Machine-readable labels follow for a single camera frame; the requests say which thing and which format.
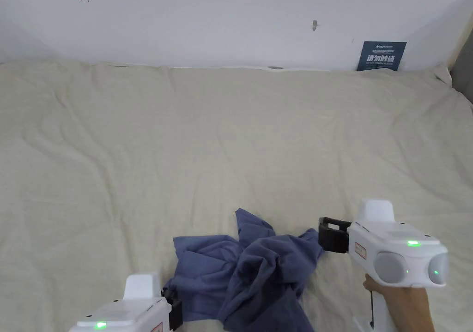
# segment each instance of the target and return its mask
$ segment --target blue cloth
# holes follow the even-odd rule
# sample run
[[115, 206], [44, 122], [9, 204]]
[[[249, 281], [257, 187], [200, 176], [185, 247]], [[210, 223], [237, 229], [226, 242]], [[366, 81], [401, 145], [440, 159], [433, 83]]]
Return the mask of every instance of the blue cloth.
[[313, 331], [298, 299], [324, 252], [317, 232], [276, 236], [248, 211], [235, 214], [238, 241], [174, 238], [179, 261], [166, 287], [177, 290], [184, 321], [218, 319], [231, 332]]

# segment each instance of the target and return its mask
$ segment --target sticker label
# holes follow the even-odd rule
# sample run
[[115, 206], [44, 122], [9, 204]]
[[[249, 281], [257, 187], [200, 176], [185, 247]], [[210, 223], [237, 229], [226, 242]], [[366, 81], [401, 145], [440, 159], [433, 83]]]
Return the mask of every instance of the sticker label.
[[357, 71], [391, 69], [397, 71], [406, 42], [365, 41]]
[[161, 322], [158, 326], [153, 328], [151, 332], [163, 332], [163, 323]]
[[366, 259], [366, 249], [358, 242], [355, 242], [355, 252], [358, 253], [361, 258]]

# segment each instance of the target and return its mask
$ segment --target bed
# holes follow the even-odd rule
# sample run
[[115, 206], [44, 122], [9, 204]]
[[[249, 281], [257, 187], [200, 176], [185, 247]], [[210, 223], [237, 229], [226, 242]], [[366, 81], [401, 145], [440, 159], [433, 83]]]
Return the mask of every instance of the bed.
[[[67, 331], [127, 275], [176, 266], [178, 235], [352, 220], [363, 198], [450, 250], [437, 331], [471, 331], [473, 116], [446, 69], [0, 65], [0, 330]], [[370, 313], [363, 272], [327, 254], [301, 304], [316, 331]], [[182, 331], [221, 331], [217, 321]]]

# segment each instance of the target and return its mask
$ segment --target human hand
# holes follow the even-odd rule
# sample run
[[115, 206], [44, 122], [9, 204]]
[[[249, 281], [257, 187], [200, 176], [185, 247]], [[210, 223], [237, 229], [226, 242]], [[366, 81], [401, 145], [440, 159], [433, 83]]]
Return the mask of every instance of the human hand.
[[378, 284], [365, 274], [363, 287], [381, 294], [399, 332], [434, 332], [425, 288], [395, 288]]

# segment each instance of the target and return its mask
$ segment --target forearm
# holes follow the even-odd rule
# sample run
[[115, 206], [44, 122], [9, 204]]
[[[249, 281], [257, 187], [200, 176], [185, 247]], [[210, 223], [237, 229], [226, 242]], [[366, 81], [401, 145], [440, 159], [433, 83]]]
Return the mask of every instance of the forearm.
[[400, 301], [403, 300], [389, 297], [386, 301], [394, 325], [399, 332], [435, 332], [428, 304], [400, 304]]

